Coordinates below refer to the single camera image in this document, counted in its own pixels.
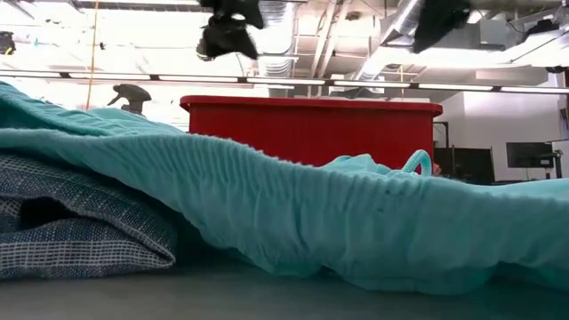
teal fabric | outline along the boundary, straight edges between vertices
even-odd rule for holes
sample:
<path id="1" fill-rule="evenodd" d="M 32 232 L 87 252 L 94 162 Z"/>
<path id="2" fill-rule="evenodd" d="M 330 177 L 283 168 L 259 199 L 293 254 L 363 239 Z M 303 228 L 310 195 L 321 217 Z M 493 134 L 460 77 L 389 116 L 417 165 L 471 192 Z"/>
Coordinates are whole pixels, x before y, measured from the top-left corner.
<path id="1" fill-rule="evenodd" d="M 66 111 L 2 83 L 0 149 L 116 178 L 276 275 L 327 267 L 365 289 L 457 294 L 497 274 L 569 290 L 569 180 L 475 187 L 429 177 L 421 152 L 395 172 L 369 156 L 302 166 L 117 109 Z"/>

red bin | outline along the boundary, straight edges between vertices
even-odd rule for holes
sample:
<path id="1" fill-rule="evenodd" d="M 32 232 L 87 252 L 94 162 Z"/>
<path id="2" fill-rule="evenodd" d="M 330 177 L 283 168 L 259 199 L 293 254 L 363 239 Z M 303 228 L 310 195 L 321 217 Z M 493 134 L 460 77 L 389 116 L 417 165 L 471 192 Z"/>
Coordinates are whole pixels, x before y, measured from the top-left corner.
<path id="1" fill-rule="evenodd" d="M 189 132 L 231 138 L 270 156 L 322 165 L 371 154 L 401 168 L 418 149 L 433 153 L 435 103 L 187 96 Z"/>

blue plaid fabric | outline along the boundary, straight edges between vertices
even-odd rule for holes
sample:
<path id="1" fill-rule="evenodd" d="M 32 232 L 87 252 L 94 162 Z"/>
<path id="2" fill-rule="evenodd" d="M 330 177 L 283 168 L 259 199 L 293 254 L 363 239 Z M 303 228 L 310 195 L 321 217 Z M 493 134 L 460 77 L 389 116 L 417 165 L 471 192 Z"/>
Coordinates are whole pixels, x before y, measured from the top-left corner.
<path id="1" fill-rule="evenodd" d="M 40 196 L 89 219 L 18 230 L 22 202 Z M 165 217 L 175 214 L 117 180 L 0 153 L 0 278 L 99 277 L 169 268 L 177 232 Z"/>

folded cloth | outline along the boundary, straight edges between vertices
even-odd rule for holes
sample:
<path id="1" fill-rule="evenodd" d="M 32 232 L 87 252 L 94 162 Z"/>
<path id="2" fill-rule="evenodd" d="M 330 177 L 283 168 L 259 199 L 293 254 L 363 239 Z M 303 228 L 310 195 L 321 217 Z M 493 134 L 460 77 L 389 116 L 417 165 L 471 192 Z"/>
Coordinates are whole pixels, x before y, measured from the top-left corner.
<path id="1" fill-rule="evenodd" d="M 114 179 L 0 152 L 0 278 L 169 268 L 169 211 Z"/>
<path id="2" fill-rule="evenodd" d="M 277 275 L 324 266 L 365 289 L 454 294 L 509 276 L 569 290 L 569 180 L 500 187 L 369 156 L 314 168 L 117 109 L 67 111 L 0 84 L 0 149 L 90 168 L 182 212 Z M 425 176 L 411 173 L 421 164 Z"/>

gray table surface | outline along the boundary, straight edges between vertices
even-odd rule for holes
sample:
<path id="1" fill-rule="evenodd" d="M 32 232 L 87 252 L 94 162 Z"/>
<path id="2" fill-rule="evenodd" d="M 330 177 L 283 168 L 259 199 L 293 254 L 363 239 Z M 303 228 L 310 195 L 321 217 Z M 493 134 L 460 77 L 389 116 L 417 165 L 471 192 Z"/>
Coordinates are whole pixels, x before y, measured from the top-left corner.
<path id="1" fill-rule="evenodd" d="M 569 295 L 489 284 L 458 297 L 365 292 L 236 264 L 89 280 L 0 283 L 0 319 L 566 319 Z"/>

